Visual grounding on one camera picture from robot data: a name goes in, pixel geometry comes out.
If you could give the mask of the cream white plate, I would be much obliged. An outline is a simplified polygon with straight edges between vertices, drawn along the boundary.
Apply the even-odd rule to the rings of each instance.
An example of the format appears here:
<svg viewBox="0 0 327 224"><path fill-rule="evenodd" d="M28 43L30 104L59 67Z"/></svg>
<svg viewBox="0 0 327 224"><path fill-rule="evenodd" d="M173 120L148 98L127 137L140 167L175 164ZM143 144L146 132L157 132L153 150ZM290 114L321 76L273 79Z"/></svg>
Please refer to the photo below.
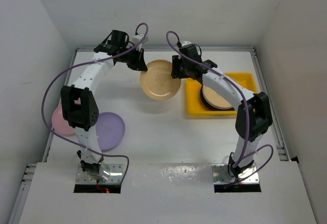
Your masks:
<svg viewBox="0 0 327 224"><path fill-rule="evenodd" d="M202 95L204 100L214 109L232 109L232 105L226 99L209 87L202 86Z"/></svg>

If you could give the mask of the pink plate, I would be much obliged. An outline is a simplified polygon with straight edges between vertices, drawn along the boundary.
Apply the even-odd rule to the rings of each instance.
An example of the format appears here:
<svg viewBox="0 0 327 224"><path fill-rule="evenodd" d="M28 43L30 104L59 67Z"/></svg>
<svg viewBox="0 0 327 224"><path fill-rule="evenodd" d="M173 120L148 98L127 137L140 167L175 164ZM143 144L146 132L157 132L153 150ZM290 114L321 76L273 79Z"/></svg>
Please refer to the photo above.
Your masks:
<svg viewBox="0 0 327 224"><path fill-rule="evenodd" d="M69 126L68 121L63 118L62 105L59 104L52 115L52 126L62 136L73 136L75 131Z"/></svg>

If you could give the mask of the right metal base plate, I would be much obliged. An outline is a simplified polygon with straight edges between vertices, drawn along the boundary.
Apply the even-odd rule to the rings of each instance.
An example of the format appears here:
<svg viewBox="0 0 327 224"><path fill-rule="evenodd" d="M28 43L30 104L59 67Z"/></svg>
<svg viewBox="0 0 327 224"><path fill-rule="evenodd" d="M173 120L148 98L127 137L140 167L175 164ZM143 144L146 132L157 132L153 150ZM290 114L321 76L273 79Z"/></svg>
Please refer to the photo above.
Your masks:
<svg viewBox="0 0 327 224"><path fill-rule="evenodd" d="M213 182L215 185L226 185L237 181L237 184L254 185L259 184L259 174L257 173L256 164L245 169L237 177L228 173L227 164L212 164Z"/></svg>

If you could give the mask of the orange plate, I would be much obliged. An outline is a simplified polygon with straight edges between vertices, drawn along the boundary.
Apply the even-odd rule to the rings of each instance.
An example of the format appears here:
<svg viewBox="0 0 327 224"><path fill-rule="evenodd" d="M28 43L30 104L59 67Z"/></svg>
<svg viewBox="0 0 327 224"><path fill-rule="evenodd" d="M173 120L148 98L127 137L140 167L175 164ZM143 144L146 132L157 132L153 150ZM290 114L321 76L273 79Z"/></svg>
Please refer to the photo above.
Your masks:
<svg viewBox="0 0 327 224"><path fill-rule="evenodd" d="M174 97L181 80L171 76L172 63L167 60L154 60L147 64L147 71L140 74L140 85L143 92L157 101L166 101Z"/></svg>

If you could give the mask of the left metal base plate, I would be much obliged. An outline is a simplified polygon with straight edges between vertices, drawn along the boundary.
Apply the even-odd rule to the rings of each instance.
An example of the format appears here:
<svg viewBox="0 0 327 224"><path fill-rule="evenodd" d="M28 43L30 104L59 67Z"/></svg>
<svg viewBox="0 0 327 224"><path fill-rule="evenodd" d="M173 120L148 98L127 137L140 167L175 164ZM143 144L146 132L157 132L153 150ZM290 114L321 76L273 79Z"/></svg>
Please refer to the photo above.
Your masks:
<svg viewBox="0 0 327 224"><path fill-rule="evenodd" d="M77 170L75 183L78 185L117 185L123 177L121 164L100 164L97 169L83 170L80 165Z"/></svg>

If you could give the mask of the metal base plate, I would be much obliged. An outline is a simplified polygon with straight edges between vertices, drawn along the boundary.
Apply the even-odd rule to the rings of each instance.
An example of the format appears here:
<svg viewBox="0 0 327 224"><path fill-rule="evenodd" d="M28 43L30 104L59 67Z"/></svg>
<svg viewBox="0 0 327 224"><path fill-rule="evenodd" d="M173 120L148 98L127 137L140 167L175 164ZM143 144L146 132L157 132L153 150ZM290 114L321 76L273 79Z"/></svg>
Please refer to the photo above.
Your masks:
<svg viewBox="0 0 327 224"><path fill-rule="evenodd" d="M80 165L77 170L75 183L78 185L117 185L123 177L121 164L100 164L97 169L83 170Z"/></svg>
<svg viewBox="0 0 327 224"><path fill-rule="evenodd" d="M215 185L226 185L237 181L237 184L254 185L259 184L259 174L257 173L256 164L245 169L237 177L228 173L227 164L212 164L213 182Z"/></svg>

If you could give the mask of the purple plate near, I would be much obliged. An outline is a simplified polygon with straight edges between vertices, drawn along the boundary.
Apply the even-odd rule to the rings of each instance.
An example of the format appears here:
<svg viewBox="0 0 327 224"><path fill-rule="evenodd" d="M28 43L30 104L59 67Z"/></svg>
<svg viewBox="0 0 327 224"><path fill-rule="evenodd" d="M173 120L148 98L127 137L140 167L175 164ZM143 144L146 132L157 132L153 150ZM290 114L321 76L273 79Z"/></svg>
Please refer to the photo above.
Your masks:
<svg viewBox="0 0 327 224"><path fill-rule="evenodd" d="M100 150L107 152L122 142L125 135L125 123L116 113L100 113L96 123L96 134Z"/></svg>

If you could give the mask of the dark metal plate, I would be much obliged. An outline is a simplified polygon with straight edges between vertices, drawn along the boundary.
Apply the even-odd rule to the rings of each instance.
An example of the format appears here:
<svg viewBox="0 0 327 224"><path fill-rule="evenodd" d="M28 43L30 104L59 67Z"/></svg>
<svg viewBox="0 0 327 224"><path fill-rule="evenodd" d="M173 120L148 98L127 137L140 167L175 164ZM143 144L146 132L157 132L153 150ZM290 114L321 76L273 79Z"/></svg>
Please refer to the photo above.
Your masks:
<svg viewBox="0 0 327 224"><path fill-rule="evenodd" d="M225 108L218 108L218 107L214 107L212 106L204 97L204 94L203 94L203 86L201 86L201 89L200 89L200 99L201 99L201 103L207 108L209 109L210 111L235 111L235 109L233 107L230 107L228 109L225 109Z"/></svg>

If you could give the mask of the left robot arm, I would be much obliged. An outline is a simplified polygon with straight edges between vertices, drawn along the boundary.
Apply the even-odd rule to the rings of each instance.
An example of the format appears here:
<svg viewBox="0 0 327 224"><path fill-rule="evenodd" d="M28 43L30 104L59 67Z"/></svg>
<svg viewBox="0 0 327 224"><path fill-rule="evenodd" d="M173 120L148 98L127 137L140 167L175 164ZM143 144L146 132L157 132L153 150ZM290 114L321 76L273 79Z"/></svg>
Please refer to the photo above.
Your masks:
<svg viewBox="0 0 327 224"><path fill-rule="evenodd" d="M142 49L145 41L145 34L135 33L129 37L125 32L113 30L94 48L91 64L84 72L71 85L61 88L63 118L77 135L82 170L98 181L107 179L110 173L100 155L95 127L99 109L94 93L117 62L127 64L132 70L147 70Z"/></svg>

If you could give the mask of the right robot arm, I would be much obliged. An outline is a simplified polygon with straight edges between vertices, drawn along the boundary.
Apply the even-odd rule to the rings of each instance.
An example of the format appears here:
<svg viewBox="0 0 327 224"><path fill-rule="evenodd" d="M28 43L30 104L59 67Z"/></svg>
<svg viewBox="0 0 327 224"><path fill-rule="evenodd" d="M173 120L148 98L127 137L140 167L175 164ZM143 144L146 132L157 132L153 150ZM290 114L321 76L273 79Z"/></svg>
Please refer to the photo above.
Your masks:
<svg viewBox="0 0 327 224"><path fill-rule="evenodd" d="M176 52L172 78L199 82L227 100L237 113L235 128L239 139L228 162L228 173L237 178L253 165L259 141L272 125L269 97L241 86L213 61L203 61L197 45L189 41L178 42Z"/></svg>

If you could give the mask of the yellow plastic bin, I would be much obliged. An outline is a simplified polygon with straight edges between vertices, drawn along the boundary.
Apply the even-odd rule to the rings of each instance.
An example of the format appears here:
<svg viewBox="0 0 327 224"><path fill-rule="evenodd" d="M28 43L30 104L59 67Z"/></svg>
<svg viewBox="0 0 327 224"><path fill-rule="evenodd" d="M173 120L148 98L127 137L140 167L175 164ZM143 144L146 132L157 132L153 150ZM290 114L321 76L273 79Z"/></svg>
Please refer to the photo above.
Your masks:
<svg viewBox="0 0 327 224"><path fill-rule="evenodd" d="M233 78L241 86L245 87L252 92L257 93L256 83L253 74L249 72L227 72L227 76ZM236 117L237 112L234 109L229 110L211 110L208 108L200 98L201 84L197 81L188 78L185 81L185 99L187 112L193 117L217 117L217 116L230 116Z"/></svg>

